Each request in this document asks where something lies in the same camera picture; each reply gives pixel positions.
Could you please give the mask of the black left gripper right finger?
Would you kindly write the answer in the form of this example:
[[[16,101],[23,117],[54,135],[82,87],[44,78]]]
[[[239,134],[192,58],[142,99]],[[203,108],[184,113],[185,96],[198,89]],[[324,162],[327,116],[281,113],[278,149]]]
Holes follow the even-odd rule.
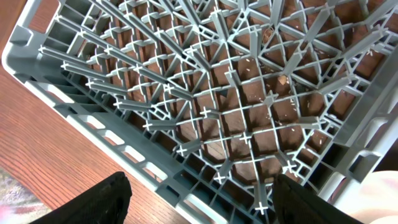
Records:
[[[273,203],[283,224],[360,224],[284,174],[274,178]]]

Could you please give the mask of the grey plastic dishwasher rack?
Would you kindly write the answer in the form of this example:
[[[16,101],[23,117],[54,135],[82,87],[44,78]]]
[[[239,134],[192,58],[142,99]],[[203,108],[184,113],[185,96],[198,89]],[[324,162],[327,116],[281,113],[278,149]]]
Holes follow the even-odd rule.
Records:
[[[343,208],[397,139],[397,1],[59,1],[6,71],[192,223]]]

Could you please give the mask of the pink shallow bowl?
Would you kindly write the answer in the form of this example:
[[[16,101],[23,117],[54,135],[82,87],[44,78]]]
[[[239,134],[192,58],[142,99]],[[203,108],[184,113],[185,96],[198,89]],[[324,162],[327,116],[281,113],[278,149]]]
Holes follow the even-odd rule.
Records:
[[[397,172],[369,174],[336,208],[362,223],[397,224]]]

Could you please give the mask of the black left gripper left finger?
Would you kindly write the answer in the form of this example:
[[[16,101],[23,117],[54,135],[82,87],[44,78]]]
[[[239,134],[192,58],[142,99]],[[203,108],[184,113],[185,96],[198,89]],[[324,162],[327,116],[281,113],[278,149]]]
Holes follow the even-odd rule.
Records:
[[[118,171],[31,224],[122,224],[131,196],[128,178]]]

